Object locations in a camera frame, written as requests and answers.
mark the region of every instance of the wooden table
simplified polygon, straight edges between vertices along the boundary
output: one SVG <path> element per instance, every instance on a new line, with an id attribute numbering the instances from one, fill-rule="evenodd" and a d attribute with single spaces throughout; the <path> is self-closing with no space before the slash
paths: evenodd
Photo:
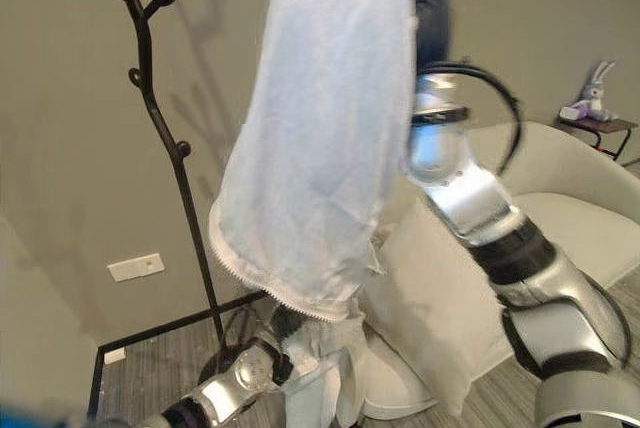
<path id="1" fill-rule="evenodd" d="M 614 161 L 620 157 L 622 150 L 624 150 L 624 147 L 627 145 L 629 138 L 631 138 L 631 130 L 633 130 L 636 126 L 638 126 L 637 123 L 634 123 L 632 121 L 626 121 L 626 120 L 620 120 L 620 119 L 613 120 L 613 121 L 597 121 L 597 120 L 592 120 L 591 118 L 582 118 L 581 120 L 565 120 L 564 118 L 558 118 L 558 121 L 560 121 L 560 123 L 562 123 L 563 125 L 567 125 L 572 128 L 577 128 L 579 130 L 586 131 L 588 133 L 592 133 L 596 135 L 597 137 L 596 144 L 591 146 L 593 146 L 598 151 L 601 151 L 603 153 L 606 153 L 607 155 L 613 156 Z M 618 148 L 618 151 L 613 152 L 613 151 L 605 150 L 604 148 L 600 147 L 600 144 L 602 143 L 602 135 L 608 135 L 610 133 L 617 133 L 619 131 L 625 131 L 625 130 L 627 134 L 624 137 L 624 140 L 622 141 L 620 148 Z"/>

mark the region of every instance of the white pillow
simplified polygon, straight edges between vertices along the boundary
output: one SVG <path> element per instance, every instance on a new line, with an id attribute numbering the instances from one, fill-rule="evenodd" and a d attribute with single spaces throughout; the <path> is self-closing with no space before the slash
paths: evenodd
<path id="1" fill-rule="evenodd" d="M 387 275 L 372 279 L 361 300 L 367 323 L 459 415 L 471 382 L 511 354 L 484 273 L 421 201 L 380 261 Z"/>

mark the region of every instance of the beige wall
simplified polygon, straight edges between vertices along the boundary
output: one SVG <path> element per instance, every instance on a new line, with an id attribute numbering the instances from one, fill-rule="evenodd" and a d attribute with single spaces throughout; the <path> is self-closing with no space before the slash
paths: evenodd
<path id="1" fill-rule="evenodd" d="M 179 0 L 151 23 L 201 222 L 249 103 L 267 1 Z M 127 79 L 123 2 L 1 2 L 2 203 L 24 243 L 99 343 L 206 308 L 171 166 Z M 154 252 L 164 273 L 111 279 L 108 263 Z M 215 282 L 221 301 L 235 296 L 220 269 Z"/>
<path id="2" fill-rule="evenodd" d="M 54 417 L 87 409 L 97 345 L 0 216 L 0 405 Z"/>
<path id="3" fill-rule="evenodd" d="M 577 95 L 599 58 L 618 58 L 605 77 L 604 102 L 640 122 L 640 0 L 454 0 L 452 56 L 470 56 L 503 78 L 521 99 L 526 117 L 550 123 Z M 490 92 L 465 83 L 475 122 L 490 125 L 508 115 Z M 609 140 L 616 146 L 621 136 Z M 637 131 L 623 158 L 640 156 Z"/>
<path id="4" fill-rule="evenodd" d="M 455 0 L 454 58 L 503 77 L 550 121 L 599 57 L 619 57 L 605 103 L 635 111 L 640 0 Z M 170 165 L 128 83 L 136 62 L 120 0 L 2 0 L 3 209 L 98 342 L 205 308 Z M 202 221 L 249 103 L 267 0 L 179 0 L 152 22 L 156 86 Z M 465 85 L 477 123 L 506 119 Z M 638 156 L 634 136 L 627 157 Z M 160 252 L 163 274 L 116 284 L 106 265 Z M 216 269 L 221 299 L 238 285 Z"/>

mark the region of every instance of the white towel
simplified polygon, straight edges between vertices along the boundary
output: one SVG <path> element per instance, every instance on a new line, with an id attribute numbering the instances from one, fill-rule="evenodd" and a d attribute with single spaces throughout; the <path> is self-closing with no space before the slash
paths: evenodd
<path id="1" fill-rule="evenodd" d="M 353 300 L 346 320 L 307 321 L 285 340 L 295 367 L 282 385 L 287 428 L 327 428 L 334 418 L 348 428 L 358 421 L 368 381 L 363 320 Z"/>
<path id="2" fill-rule="evenodd" d="M 247 285 L 339 321 L 375 265 L 415 75 L 414 0 L 271 0 L 251 107 L 209 220 Z"/>

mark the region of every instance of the stuffed bunny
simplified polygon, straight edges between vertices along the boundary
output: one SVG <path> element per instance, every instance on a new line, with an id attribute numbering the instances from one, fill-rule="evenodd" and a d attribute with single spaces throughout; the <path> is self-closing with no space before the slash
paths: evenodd
<path id="1" fill-rule="evenodd" d="M 618 118 L 613 111 L 606 110 L 602 105 L 604 86 L 602 78 L 615 66 L 617 60 L 602 60 L 592 68 L 579 96 L 579 101 L 571 107 L 587 108 L 587 116 L 598 121 L 611 121 Z"/>

